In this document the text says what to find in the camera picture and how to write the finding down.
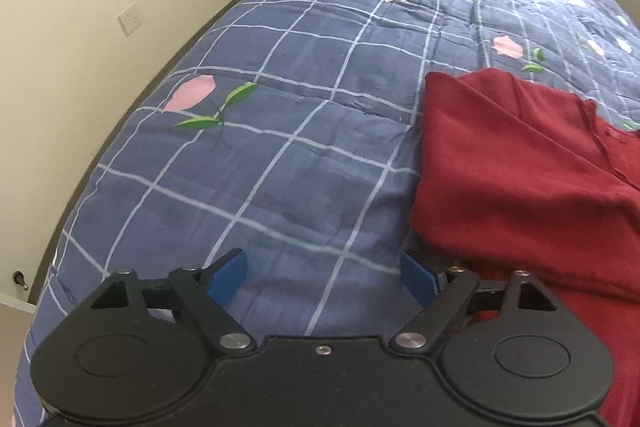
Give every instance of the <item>wall socket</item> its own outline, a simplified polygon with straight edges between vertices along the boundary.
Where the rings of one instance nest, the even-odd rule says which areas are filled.
[[[131,35],[142,24],[138,5],[136,3],[131,4],[124,12],[118,15],[118,20],[124,34],[127,37]]]

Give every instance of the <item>red shirt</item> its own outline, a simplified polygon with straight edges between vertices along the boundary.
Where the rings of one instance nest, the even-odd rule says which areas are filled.
[[[601,414],[640,426],[640,135],[494,69],[429,73],[423,112],[415,232],[484,277],[550,283],[613,354]]]

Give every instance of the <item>blue gripper pad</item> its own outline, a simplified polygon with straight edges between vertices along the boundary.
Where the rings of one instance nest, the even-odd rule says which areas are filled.
[[[209,281],[207,295],[211,297],[218,306],[225,307],[236,294],[240,286],[246,280],[249,272],[249,262],[246,254],[239,251],[223,266],[218,268]]]
[[[435,276],[406,253],[400,258],[400,279],[423,308],[431,304],[438,295]]]

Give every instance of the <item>green leaf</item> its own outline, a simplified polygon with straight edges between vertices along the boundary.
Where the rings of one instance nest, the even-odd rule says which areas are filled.
[[[255,82],[247,82],[244,86],[236,87],[236,89],[226,96],[225,105],[235,105],[236,103],[242,102],[242,100],[248,99],[249,95],[256,89],[258,89],[258,84]]]
[[[545,68],[537,64],[534,64],[533,62],[530,62],[529,64],[524,66],[524,68],[522,68],[522,71],[530,71],[531,73],[540,73],[540,71],[544,71],[544,70]]]
[[[174,125],[174,127],[180,129],[206,129],[207,127],[213,127],[214,125],[218,125],[222,123],[222,120],[218,118],[214,118],[213,116],[196,116],[195,118],[188,118],[187,120],[182,120],[180,123]]]

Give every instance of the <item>baseboard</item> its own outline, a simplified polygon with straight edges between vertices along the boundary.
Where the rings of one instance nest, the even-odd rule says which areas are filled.
[[[107,137],[107,140],[105,140],[105,142],[102,144],[102,146],[100,147],[100,150],[95,155],[95,158],[92,160],[87,170],[84,172],[84,175],[82,176],[82,179],[79,181],[78,186],[76,187],[76,190],[74,190],[74,193],[71,196],[71,199],[66,204],[65,210],[63,211],[62,216],[60,216],[60,220],[56,225],[56,228],[51,236],[51,239],[49,239],[49,244],[47,245],[47,248],[44,252],[42,261],[38,266],[38,271],[36,272],[36,277],[34,277],[33,283],[31,284],[31,291],[29,293],[29,298],[27,299],[27,302],[31,304],[36,304],[38,302],[38,298],[40,297],[40,292],[42,291],[42,287],[44,286],[45,278],[47,276],[47,271],[49,270],[49,264],[51,263],[51,261],[53,260],[53,257],[56,254],[58,240],[60,238],[60,234],[62,233],[62,228],[66,223],[66,219],[71,214],[71,211],[73,211],[74,207],[76,206],[76,201],[78,201],[78,199],[82,195],[82,191],[86,187],[86,184],[89,182],[89,176],[91,176],[91,173],[94,171],[95,167],[97,166],[98,161],[100,161],[100,158],[104,155],[104,153],[106,152],[107,148],[109,147],[113,139],[120,132],[120,130],[122,129],[126,121],[129,119],[129,117],[132,115],[132,113],[138,108],[138,106],[143,102],[143,100],[145,100],[153,92],[153,90],[156,89],[156,87],[158,87],[158,84],[162,82],[164,77],[166,77],[167,74],[175,67],[178,61],[180,61],[180,59],[184,57],[186,52],[189,51],[191,48],[193,48],[193,45],[198,41],[198,39],[201,36],[204,35],[204,33],[209,28],[211,28],[211,25],[214,22],[220,19],[220,17],[222,17],[226,12],[228,12],[239,1],[240,0],[232,0],[222,10],[216,13],[202,28],[200,28],[193,37],[191,37],[187,42],[185,42],[185,44],[171,58],[171,60],[169,60],[169,62],[167,62],[166,65],[164,65],[164,67],[158,72],[158,74],[156,74],[156,76],[148,84],[148,86],[146,86],[145,89],[143,89],[143,91],[137,97],[135,102],[127,109],[123,117],[120,118],[120,121],[113,128],[113,130]]]

